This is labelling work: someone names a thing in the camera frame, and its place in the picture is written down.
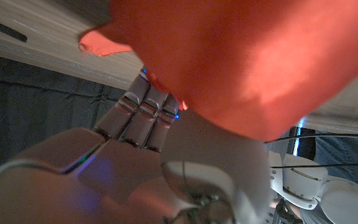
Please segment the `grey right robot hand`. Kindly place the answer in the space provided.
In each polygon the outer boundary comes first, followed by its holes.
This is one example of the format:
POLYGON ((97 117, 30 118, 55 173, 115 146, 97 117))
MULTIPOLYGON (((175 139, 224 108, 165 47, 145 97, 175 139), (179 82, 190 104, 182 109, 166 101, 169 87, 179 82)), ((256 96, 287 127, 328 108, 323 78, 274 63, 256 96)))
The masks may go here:
POLYGON ((0 166, 0 223, 261 223, 267 151, 151 84, 143 68, 93 129, 0 166))

